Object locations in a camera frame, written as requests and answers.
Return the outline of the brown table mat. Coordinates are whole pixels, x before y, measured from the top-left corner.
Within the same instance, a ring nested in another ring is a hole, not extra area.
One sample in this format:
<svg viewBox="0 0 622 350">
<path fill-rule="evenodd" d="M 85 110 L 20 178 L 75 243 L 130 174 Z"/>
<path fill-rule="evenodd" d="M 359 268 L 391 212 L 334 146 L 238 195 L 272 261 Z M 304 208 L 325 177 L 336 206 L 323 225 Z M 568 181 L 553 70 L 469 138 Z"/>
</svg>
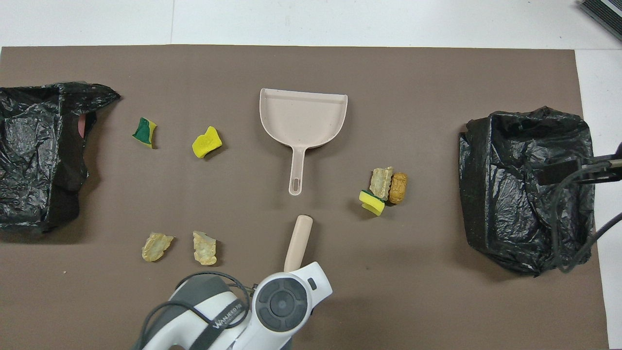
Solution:
<svg viewBox="0 0 622 350">
<path fill-rule="evenodd" d="M 533 278 L 469 246 L 458 185 L 465 124 L 543 106 L 581 115 L 573 51 L 386 47 L 5 47 L 0 87 L 85 81 L 122 99 L 85 149 L 80 216 L 33 241 L 0 236 L 0 350 L 129 350 L 187 275 L 193 231 L 218 240 L 216 270 L 245 284 L 283 268 L 295 218 L 333 295 L 294 350 L 608 348 L 598 256 Z M 305 153 L 264 130 L 262 88 L 345 94 L 336 137 Z M 157 124 L 154 149 L 133 138 Z M 223 145 L 191 148 L 214 126 Z M 408 175 L 404 201 L 362 208 L 372 170 Z M 157 262 L 152 232 L 175 237 Z"/>
</svg>

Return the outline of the orange brown foam chunk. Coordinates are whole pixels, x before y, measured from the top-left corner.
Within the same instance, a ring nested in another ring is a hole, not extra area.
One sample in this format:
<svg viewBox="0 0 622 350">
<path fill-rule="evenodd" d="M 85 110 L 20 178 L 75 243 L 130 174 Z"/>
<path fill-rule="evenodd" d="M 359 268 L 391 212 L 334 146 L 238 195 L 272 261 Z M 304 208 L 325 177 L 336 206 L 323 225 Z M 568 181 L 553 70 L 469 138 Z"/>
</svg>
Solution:
<svg viewBox="0 0 622 350">
<path fill-rule="evenodd" d="M 408 175 L 403 172 L 393 173 L 389 188 L 388 201 L 398 205 L 404 201 L 407 190 Z"/>
</svg>

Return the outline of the pale yellow foam chunk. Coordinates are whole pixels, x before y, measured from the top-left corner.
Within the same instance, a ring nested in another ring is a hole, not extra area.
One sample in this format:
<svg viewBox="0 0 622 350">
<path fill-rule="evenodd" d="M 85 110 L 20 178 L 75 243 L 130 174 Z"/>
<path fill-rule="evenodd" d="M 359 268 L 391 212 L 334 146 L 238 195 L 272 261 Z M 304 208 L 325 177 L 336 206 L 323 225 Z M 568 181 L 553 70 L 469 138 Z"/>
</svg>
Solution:
<svg viewBox="0 0 622 350">
<path fill-rule="evenodd" d="M 394 173 L 393 166 L 386 168 L 375 168 L 372 170 L 369 191 L 373 196 L 382 201 L 387 201 L 391 188 L 392 177 Z"/>
<path fill-rule="evenodd" d="M 204 232 L 193 231 L 194 259 L 206 266 L 216 264 L 216 240 Z"/>
<path fill-rule="evenodd" d="M 164 233 L 152 232 L 141 250 L 141 257 L 146 262 L 157 262 L 164 256 L 175 237 Z"/>
</svg>

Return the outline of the dark grey ribbed panel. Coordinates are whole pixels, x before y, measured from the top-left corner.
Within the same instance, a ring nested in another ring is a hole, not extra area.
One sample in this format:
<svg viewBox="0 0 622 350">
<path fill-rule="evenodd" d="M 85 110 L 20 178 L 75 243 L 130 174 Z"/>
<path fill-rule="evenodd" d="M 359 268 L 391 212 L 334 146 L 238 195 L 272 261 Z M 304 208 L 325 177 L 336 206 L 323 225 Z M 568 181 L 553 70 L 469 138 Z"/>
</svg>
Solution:
<svg viewBox="0 0 622 350">
<path fill-rule="evenodd" d="M 622 42 L 622 0 L 578 0 L 578 7 Z"/>
</svg>

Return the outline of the black bag lined bin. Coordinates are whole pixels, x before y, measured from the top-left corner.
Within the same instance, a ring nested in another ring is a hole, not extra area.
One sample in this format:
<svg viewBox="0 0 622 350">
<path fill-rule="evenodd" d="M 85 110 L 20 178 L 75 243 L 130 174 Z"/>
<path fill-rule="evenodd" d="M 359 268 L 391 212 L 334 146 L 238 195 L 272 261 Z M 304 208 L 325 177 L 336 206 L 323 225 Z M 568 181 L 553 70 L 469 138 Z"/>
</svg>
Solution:
<svg viewBox="0 0 622 350">
<path fill-rule="evenodd" d="M 540 185 L 547 164 L 593 155 L 588 124 L 544 106 L 495 111 L 471 120 L 458 137 L 458 182 L 466 240 L 520 275 L 553 268 L 551 208 L 555 185 Z"/>
<path fill-rule="evenodd" d="M 86 141 L 108 86 L 61 82 L 0 87 L 0 232 L 49 232 L 80 212 Z"/>
</svg>

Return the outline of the yellow green sponge piece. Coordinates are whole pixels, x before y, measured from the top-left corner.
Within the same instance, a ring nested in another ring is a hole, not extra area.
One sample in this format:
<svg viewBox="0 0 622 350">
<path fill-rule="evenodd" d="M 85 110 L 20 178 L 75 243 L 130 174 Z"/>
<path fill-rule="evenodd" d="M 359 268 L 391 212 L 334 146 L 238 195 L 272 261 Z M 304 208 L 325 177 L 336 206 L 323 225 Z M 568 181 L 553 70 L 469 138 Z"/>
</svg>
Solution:
<svg viewBox="0 0 622 350">
<path fill-rule="evenodd" d="M 154 149 L 154 131 L 157 128 L 157 124 L 147 118 L 140 118 L 138 126 L 134 131 L 132 137 L 141 144 L 147 146 L 147 148 Z"/>
<path fill-rule="evenodd" d="M 376 197 L 375 195 L 373 195 L 373 193 L 366 190 L 360 191 L 359 201 L 361 202 L 362 208 L 368 210 L 376 216 L 382 215 L 386 206 L 385 202 L 382 199 Z"/>
</svg>

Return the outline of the beige hand brush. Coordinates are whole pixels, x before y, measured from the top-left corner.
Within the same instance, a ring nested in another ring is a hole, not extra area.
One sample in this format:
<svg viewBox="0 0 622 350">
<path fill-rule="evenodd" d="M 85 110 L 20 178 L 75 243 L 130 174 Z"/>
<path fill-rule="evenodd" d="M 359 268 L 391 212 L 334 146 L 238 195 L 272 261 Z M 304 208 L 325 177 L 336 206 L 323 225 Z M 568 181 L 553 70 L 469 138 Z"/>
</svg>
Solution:
<svg viewBox="0 0 622 350">
<path fill-rule="evenodd" d="M 284 261 L 284 272 L 289 273 L 301 268 L 312 225 L 313 218 L 308 215 L 297 217 Z"/>
</svg>

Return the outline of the beige plastic dustpan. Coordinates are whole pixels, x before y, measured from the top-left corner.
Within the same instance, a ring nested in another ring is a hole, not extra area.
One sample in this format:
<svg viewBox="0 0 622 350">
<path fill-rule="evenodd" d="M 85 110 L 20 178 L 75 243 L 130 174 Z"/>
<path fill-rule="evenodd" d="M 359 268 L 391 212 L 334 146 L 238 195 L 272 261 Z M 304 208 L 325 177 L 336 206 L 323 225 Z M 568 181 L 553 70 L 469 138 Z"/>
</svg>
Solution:
<svg viewBox="0 0 622 350">
<path fill-rule="evenodd" d="M 262 88 L 259 117 L 266 133 L 293 151 L 289 195 L 302 193 L 305 153 L 333 140 L 346 117 L 348 96 Z"/>
</svg>

